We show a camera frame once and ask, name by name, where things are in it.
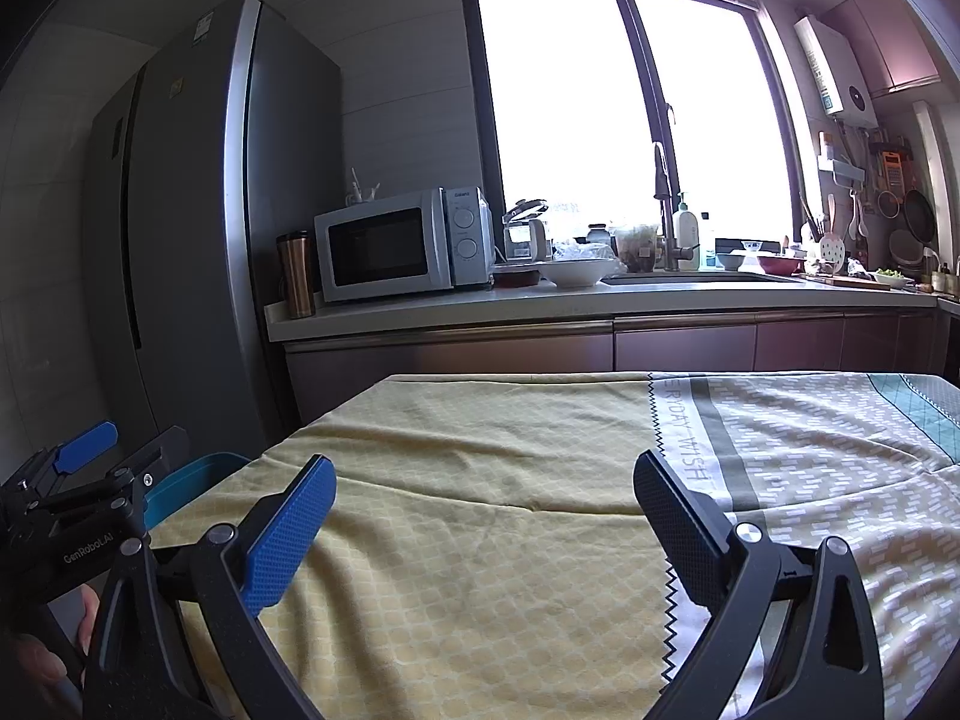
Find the window frame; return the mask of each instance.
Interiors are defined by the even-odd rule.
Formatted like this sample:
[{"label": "window frame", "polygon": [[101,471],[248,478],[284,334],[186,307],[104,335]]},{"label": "window frame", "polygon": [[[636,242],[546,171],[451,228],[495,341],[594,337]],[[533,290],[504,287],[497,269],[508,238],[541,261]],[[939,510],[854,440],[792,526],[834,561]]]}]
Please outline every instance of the window frame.
[{"label": "window frame", "polygon": [[[727,0],[693,0],[714,7],[722,7],[740,14],[747,25],[760,66],[767,79],[767,87],[773,100],[776,122],[781,132],[784,146],[787,183],[790,193],[790,212],[793,218],[794,240],[800,240],[800,227],[803,218],[803,180],[800,173],[800,148],[797,132],[790,119],[784,84],[776,71],[773,54],[763,35],[757,11]],[[677,172],[677,160],[674,153],[673,136],[669,122],[669,108],[664,98],[664,89],[659,81],[656,60],[647,38],[646,29],[636,0],[616,0],[620,11],[624,31],[634,55],[637,77],[647,109],[647,121],[653,141],[664,144],[667,174],[673,191],[672,207],[677,209],[679,194],[683,191]],[[464,23],[467,28],[467,51],[469,52],[470,73],[473,80],[473,102],[476,110],[477,136],[480,143],[480,161],[484,183],[484,195],[493,215],[493,236],[497,245],[503,245],[502,217],[506,213],[506,201],[503,194],[503,173],[500,168],[500,148],[496,136],[496,113],[493,111],[493,91],[491,90],[490,69],[487,64],[487,47],[483,35],[483,23],[480,16],[480,0],[463,0]],[[653,159],[649,154],[639,154],[637,159]]]}]

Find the microwave oven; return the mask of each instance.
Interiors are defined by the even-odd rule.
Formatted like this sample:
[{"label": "microwave oven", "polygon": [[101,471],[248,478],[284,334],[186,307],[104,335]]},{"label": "microwave oven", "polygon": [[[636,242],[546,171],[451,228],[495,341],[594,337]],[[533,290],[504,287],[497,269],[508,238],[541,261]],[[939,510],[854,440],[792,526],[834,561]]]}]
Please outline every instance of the microwave oven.
[{"label": "microwave oven", "polygon": [[314,218],[325,302],[486,286],[493,221],[477,187],[411,191]]}]

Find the faucet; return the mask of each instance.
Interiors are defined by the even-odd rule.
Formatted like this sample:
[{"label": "faucet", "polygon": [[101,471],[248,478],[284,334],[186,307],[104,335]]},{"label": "faucet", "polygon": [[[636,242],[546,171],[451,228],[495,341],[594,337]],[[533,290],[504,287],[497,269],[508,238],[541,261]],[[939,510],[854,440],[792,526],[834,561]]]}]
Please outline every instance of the faucet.
[{"label": "faucet", "polygon": [[654,199],[661,204],[661,219],[664,223],[664,269],[678,271],[679,260],[692,260],[692,247],[677,247],[673,231],[673,194],[670,191],[670,179],[666,172],[664,144],[654,141]]}]

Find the kitchen cabinet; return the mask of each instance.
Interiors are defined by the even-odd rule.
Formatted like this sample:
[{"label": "kitchen cabinet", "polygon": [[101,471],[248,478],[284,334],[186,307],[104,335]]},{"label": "kitchen cabinet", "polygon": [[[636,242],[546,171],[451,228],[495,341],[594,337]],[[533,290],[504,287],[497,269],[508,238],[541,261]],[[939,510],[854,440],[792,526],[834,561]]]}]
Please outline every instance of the kitchen cabinet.
[{"label": "kitchen cabinet", "polygon": [[611,371],[613,333],[288,350],[287,367],[306,424],[395,373]]},{"label": "kitchen cabinet", "polygon": [[757,324],[754,370],[840,370],[843,317]]},{"label": "kitchen cabinet", "polygon": [[896,373],[929,373],[932,366],[934,319],[924,314],[904,314],[896,334]]},{"label": "kitchen cabinet", "polygon": [[617,370],[752,370],[757,327],[680,327],[617,332]]},{"label": "kitchen cabinet", "polygon": [[896,316],[847,317],[844,320],[840,370],[887,373],[895,368]]},{"label": "kitchen cabinet", "polygon": [[820,20],[850,41],[871,97],[940,80],[904,0],[846,0]]}]

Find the travel mug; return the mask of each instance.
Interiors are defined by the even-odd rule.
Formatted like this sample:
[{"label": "travel mug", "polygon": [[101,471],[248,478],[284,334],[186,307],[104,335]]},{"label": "travel mug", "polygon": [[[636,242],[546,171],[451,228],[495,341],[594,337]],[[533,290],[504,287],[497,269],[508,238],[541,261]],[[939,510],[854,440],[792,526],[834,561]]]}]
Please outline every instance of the travel mug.
[{"label": "travel mug", "polygon": [[277,238],[280,266],[286,286],[287,310],[290,319],[312,317],[313,275],[310,272],[310,233],[296,230]]}]

